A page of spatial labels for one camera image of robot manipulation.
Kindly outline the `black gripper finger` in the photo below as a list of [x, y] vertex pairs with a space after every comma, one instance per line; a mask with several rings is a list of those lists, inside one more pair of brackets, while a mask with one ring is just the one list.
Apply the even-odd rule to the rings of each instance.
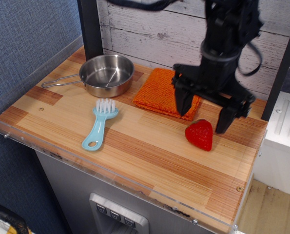
[[244, 104], [244, 100], [235, 97], [225, 100], [215, 130], [217, 134], [224, 134], [236, 118], [243, 116]]
[[175, 88], [175, 101], [178, 113], [184, 116], [192, 107], [194, 94], [186, 89]]

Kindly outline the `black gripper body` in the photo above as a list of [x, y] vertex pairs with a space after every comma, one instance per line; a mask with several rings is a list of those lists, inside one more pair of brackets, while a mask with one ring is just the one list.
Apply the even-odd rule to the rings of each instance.
[[199, 66], [179, 63], [173, 65], [174, 88], [186, 89], [220, 106], [231, 97], [244, 100], [243, 117], [247, 117], [255, 96], [241, 86], [235, 78], [242, 49], [239, 47], [232, 53], [216, 53], [202, 43], [202, 59]]

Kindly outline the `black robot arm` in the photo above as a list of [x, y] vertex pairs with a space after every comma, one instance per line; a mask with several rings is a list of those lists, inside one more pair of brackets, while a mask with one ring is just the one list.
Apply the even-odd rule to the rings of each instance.
[[207, 32], [201, 44], [201, 64], [174, 64], [172, 84], [181, 116], [190, 110], [194, 96], [220, 105], [215, 131], [223, 134], [235, 118], [248, 116], [256, 100], [238, 83], [235, 72], [245, 46], [262, 58], [251, 41], [259, 36], [263, 23], [256, 0], [207, 0], [205, 13]]

